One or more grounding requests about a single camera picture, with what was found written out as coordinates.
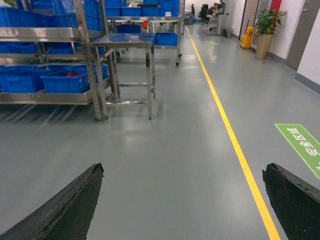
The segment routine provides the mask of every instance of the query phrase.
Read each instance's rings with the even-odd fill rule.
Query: office chair
[[[204,24],[209,25],[210,18],[207,17],[208,10],[209,10],[209,5],[203,4],[201,7],[201,11],[199,12],[199,15],[198,15],[198,17],[200,18],[199,23],[202,25]]]

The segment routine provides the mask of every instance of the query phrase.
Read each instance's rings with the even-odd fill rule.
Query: person
[[[218,15],[219,13],[219,9],[218,9],[218,3],[214,3],[212,7],[210,7],[210,9],[212,10],[212,12],[214,13],[214,15]]]
[[[209,8],[209,10],[206,14],[206,17],[216,20],[218,13],[219,13],[218,3],[214,3],[213,6]]]

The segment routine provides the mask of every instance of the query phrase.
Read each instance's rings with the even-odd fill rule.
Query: potted plant
[[[281,25],[281,18],[286,14],[286,11],[267,10],[266,8],[257,12],[257,22],[254,26],[255,34],[258,35],[255,51],[256,59],[263,60],[267,58],[277,24]]]

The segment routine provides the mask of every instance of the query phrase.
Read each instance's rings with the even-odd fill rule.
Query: blue plastic crate
[[[177,36],[174,32],[157,32],[154,36],[154,45],[158,45],[158,38],[159,37],[171,37],[171,36]]]
[[[83,9],[86,15],[100,17],[100,4],[97,0],[83,0]],[[56,15],[68,15],[76,13],[74,0],[52,0]]]
[[[98,47],[98,54],[101,55],[105,52],[104,48],[103,47]],[[112,54],[112,62],[115,61],[116,59],[116,56],[115,56],[115,52],[113,52]]]
[[[179,8],[179,0],[160,0],[161,8]]]
[[[77,49],[80,43],[75,42],[74,48]],[[51,47],[49,47],[50,54],[74,54],[71,42],[57,42]]]
[[[11,47],[16,54],[34,54],[38,51],[34,42],[16,42]]]
[[[122,7],[122,16],[124,17],[141,17],[142,9],[140,6],[137,7]]]
[[[55,71],[45,66],[5,72],[0,75],[1,90],[3,93],[36,93],[45,88],[41,76]]]
[[[143,0],[143,4],[157,4],[159,5],[160,4],[160,0]]]
[[[71,66],[71,67],[67,67],[66,70],[72,71],[73,69],[79,69],[79,70],[86,70],[87,71],[87,65],[83,64],[83,65]],[[104,80],[107,79],[109,77],[108,64],[101,64],[101,71],[102,71],[103,79]],[[96,82],[98,82],[97,73],[95,73],[95,79],[96,79]]]
[[[66,76],[72,73],[79,76]],[[41,76],[48,94],[82,94],[90,89],[87,69],[69,69]]]
[[[121,17],[121,7],[106,7],[105,14],[107,17]]]
[[[159,46],[176,46],[177,41],[178,35],[176,33],[157,36],[157,44]]]
[[[179,8],[178,7],[161,7],[160,17],[178,17]]]
[[[119,34],[139,34],[141,33],[141,25],[137,24],[120,24],[116,26],[116,31]]]
[[[4,66],[3,68],[1,68],[0,70],[0,76],[3,73],[9,72],[9,71],[15,71],[15,70],[28,70],[28,69],[35,69],[37,68],[37,65],[11,65],[11,66]]]
[[[85,16],[86,25],[89,30],[102,31],[102,21],[97,16]],[[43,16],[46,28],[78,28],[77,17],[75,14]]]
[[[105,52],[103,47],[98,47],[98,54],[101,55]]]
[[[54,9],[52,0],[39,0],[39,1],[36,1],[33,5],[34,5],[34,8],[36,9],[43,9],[43,10]]]
[[[143,17],[160,17],[159,7],[142,7]]]
[[[45,66],[37,66],[37,70],[48,70],[48,71],[61,71],[63,69],[69,68],[71,65],[70,64],[50,64],[50,65],[45,65]]]
[[[106,8],[120,8],[126,7],[127,0],[105,0],[105,7]]]
[[[1,54],[12,54],[12,53],[14,53],[12,45],[13,45],[13,42],[1,41],[0,42],[0,53]]]
[[[30,11],[0,6],[0,27],[41,28],[43,17]]]

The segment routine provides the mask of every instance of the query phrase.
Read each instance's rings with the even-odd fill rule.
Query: red object
[[[143,23],[142,23],[142,28],[143,28],[143,29],[147,29],[148,23],[149,23],[148,20],[143,21]]]
[[[272,0],[270,10],[276,9],[277,11],[279,11],[281,6],[281,1],[282,0]]]
[[[72,73],[72,72],[68,72],[65,76],[66,77],[78,77],[80,76],[81,74],[75,74],[75,73]]]

